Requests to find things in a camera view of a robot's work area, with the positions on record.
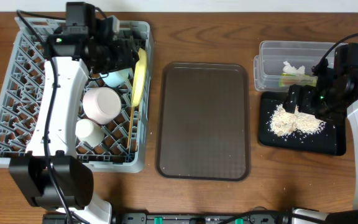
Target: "white backdrop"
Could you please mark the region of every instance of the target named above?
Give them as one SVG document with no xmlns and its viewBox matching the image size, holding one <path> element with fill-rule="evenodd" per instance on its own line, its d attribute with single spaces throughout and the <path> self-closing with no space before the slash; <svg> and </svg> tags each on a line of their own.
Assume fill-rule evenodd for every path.
<svg viewBox="0 0 358 224">
<path fill-rule="evenodd" d="M 0 11 L 65 11 L 64 0 L 0 0 Z M 87 0 L 106 12 L 358 12 L 358 0 Z"/>
</svg>

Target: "wooden table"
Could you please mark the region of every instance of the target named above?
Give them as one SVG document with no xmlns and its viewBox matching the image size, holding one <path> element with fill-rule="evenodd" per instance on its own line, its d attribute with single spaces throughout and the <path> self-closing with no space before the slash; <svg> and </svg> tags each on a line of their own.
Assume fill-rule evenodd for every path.
<svg viewBox="0 0 358 224">
<path fill-rule="evenodd" d="M 261 146 L 257 142 L 259 101 L 253 59 L 263 40 L 335 42 L 358 32 L 358 14 L 289 13 L 115 13 L 121 20 L 147 21 L 155 39 L 145 169 L 138 174 L 95 173 L 95 191 L 119 211 L 152 213 L 239 213 L 255 206 L 308 207 L 324 212 L 352 208 L 354 150 L 325 156 Z M 0 89 L 18 32 L 15 14 L 0 12 Z M 251 174 L 242 182 L 173 180 L 155 170 L 162 70 L 170 62 L 242 65 L 249 73 Z M 0 223 L 40 223 L 7 169 L 0 169 Z"/>
</svg>

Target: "pile of wood shavings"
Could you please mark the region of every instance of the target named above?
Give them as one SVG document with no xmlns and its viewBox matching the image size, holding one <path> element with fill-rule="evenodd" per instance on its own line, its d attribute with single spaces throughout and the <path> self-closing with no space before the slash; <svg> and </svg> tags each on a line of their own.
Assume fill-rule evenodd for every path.
<svg viewBox="0 0 358 224">
<path fill-rule="evenodd" d="M 325 124 L 314 115 L 299 113 L 298 107 L 294 114 L 287 113 L 280 104 L 271 117 L 270 130 L 277 136 L 287 136 L 296 130 L 305 134 L 318 134 L 324 129 Z"/>
</svg>

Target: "storage crate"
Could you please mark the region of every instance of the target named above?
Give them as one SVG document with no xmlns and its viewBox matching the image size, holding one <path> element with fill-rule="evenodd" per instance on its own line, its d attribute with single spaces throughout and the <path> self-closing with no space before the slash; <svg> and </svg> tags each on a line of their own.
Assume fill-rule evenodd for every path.
<svg viewBox="0 0 358 224">
<path fill-rule="evenodd" d="M 41 34 L 52 34 L 65 21 L 42 18 L 26 18 Z M 7 168 L 11 157 L 24 156 L 25 147 L 35 129 L 42 92 L 44 89 L 44 62 L 42 46 L 30 30 L 16 18 L 20 31 L 14 42 L 11 59 L 0 93 L 0 168 Z M 93 172 L 139 172 L 144 168 L 150 81 L 154 59 L 154 41 L 146 22 L 121 21 L 120 37 L 133 34 L 142 39 L 147 53 L 147 71 L 143 97 L 134 109 L 132 127 L 131 81 L 115 88 L 122 102 L 121 114 L 102 126 L 104 141 L 92 148 L 76 140 L 78 159 Z M 90 88 L 105 86 L 102 80 L 87 82 L 84 93 Z M 81 107 L 78 119 L 85 116 Z"/>
</svg>

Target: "clear plastic container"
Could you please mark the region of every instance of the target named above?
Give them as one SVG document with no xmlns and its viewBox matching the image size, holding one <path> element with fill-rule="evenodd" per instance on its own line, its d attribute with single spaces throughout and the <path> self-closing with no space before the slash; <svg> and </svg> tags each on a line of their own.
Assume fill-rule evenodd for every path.
<svg viewBox="0 0 358 224">
<path fill-rule="evenodd" d="M 288 91 L 290 85 L 315 85 L 317 77 L 311 68 L 334 43 L 276 41 L 260 43 L 259 55 L 254 59 L 255 89 L 258 91 Z M 334 50 L 327 56 L 328 67 L 334 67 Z M 296 68 L 305 66 L 304 76 L 283 75 L 284 62 Z"/>
</svg>

